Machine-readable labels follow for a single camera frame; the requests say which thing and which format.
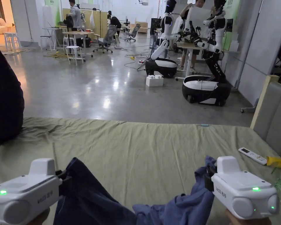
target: mesh office chair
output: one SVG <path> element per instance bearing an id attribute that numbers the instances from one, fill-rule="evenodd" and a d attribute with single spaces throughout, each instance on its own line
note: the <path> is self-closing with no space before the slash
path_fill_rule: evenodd
<path id="1" fill-rule="evenodd" d="M 108 30 L 107 30 L 107 33 L 105 35 L 104 38 L 99 38 L 98 39 L 98 42 L 99 42 L 99 48 L 96 49 L 96 51 L 102 49 L 103 53 L 104 53 L 104 49 L 106 51 L 109 50 L 109 47 L 111 46 L 113 40 L 114 40 L 114 34 L 116 33 L 117 31 L 117 28 L 115 25 L 110 25 Z"/>
<path id="2" fill-rule="evenodd" d="M 134 39 L 134 38 L 136 37 L 136 34 L 138 33 L 138 30 L 140 27 L 141 27 L 141 25 L 139 23 L 137 23 L 136 26 L 134 27 L 134 29 L 132 30 L 132 32 L 128 33 L 129 37 L 125 38 L 124 40 L 126 40 L 126 41 L 133 40 L 135 42 L 136 39 Z"/>

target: remote control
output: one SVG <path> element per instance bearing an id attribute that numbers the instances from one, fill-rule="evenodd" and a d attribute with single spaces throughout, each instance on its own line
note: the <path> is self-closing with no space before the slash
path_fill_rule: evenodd
<path id="1" fill-rule="evenodd" d="M 267 160 L 265 158 L 261 157 L 260 155 L 257 155 L 256 153 L 250 151 L 249 149 L 240 148 L 238 151 L 250 157 L 252 160 L 256 161 L 257 163 L 260 163 L 261 165 L 266 165 L 267 163 Z"/>

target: hand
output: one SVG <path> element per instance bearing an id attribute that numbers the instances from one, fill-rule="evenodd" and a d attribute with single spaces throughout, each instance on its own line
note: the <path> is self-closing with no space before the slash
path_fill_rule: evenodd
<path id="1" fill-rule="evenodd" d="M 33 219 L 33 221 L 31 221 L 27 225 L 42 225 L 43 222 L 47 219 L 49 213 L 50 213 L 50 208 L 43 211 L 41 214 L 39 214 L 36 218 Z"/>

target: mattress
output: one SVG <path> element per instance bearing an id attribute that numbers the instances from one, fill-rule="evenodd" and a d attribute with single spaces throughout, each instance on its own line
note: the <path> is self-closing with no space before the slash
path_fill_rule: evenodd
<path id="1" fill-rule="evenodd" d="M 204 165 L 206 155 L 232 155 L 242 170 L 275 183 L 280 174 L 271 175 L 272 168 L 240 154 L 240 147 L 277 156 L 247 127 L 25 118 L 23 132 L 0 146 L 0 183 L 27 174 L 32 160 L 53 158 L 56 170 L 64 170 L 77 157 L 116 200 L 132 209 L 133 204 L 164 204 L 189 194 L 194 171 Z M 54 207 L 47 224 L 53 223 Z M 208 224 L 228 222 L 224 212 L 215 199 Z M 281 224 L 281 210 L 271 221 Z"/>

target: upholstered headboard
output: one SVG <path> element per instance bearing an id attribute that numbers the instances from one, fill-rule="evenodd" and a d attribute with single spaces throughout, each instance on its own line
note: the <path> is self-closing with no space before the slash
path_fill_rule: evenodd
<path id="1" fill-rule="evenodd" d="M 268 84 L 255 124 L 251 128 L 281 156 L 281 84 Z"/>

